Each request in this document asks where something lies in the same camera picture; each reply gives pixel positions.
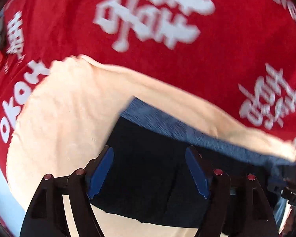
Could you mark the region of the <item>red blanket white characters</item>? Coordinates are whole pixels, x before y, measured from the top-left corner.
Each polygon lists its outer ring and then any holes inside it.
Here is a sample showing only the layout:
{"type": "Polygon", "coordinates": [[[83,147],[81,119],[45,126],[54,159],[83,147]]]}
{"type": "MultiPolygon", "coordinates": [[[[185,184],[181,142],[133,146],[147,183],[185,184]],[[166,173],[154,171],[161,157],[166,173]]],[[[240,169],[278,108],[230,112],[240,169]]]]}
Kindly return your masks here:
{"type": "Polygon", "coordinates": [[[264,63],[296,90],[296,0],[7,0],[0,51],[0,168],[22,104],[18,82],[34,88],[46,67],[87,55],[201,97],[246,126],[296,142],[296,105],[266,127],[240,115],[264,63]]]}

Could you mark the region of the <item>black pants grey patterned waistband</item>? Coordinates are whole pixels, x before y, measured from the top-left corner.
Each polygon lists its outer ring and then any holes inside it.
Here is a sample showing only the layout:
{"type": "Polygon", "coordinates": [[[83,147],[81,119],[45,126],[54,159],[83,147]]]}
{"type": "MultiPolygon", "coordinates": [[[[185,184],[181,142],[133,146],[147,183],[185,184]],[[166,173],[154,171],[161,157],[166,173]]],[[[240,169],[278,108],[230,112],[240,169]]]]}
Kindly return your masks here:
{"type": "Polygon", "coordinates": [[[135,98],[107,140],[113,152],[90,180],[92,205],[142,223],[196,228],[208,200],[185,159],[194,146],[203,159],[230,176],[254,173],[296,180],[296,163],[210,137],[135,98]]]}

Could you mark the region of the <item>cream towel cloth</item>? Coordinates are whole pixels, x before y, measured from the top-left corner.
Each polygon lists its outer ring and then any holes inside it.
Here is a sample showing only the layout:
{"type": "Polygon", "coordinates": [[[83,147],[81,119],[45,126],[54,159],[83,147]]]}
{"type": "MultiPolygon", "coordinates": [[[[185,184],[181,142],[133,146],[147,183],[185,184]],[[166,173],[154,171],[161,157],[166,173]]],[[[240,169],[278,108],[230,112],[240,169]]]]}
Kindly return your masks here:
{"type": "Polygon", "coordinates": [[[96,157],[118,114],[132,98],[179,119],[215,141],[296,161],[296,89],[286,72],[270,65],[251,89],[227,85],[223,106],[125,67],[88,56],[55,61],[17,117],[7,154],[7,179],[17,202],[27,208],[44,173],[65,176],[96,157]]]}

